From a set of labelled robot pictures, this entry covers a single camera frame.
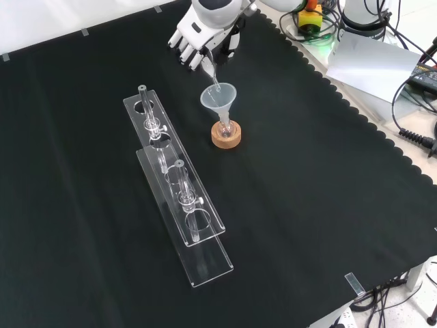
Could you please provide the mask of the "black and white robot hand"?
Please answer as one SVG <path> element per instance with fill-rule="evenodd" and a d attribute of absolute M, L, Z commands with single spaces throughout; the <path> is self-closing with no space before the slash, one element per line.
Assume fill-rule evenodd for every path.
<path fill-rule="evenodd" d="M 179 51 L 181 64 L 195 71 L 202 62 L 224 64 L 240 43 L 244 12 L 252 1 L 192 1 L 177 24 L 168 47 Z"/>

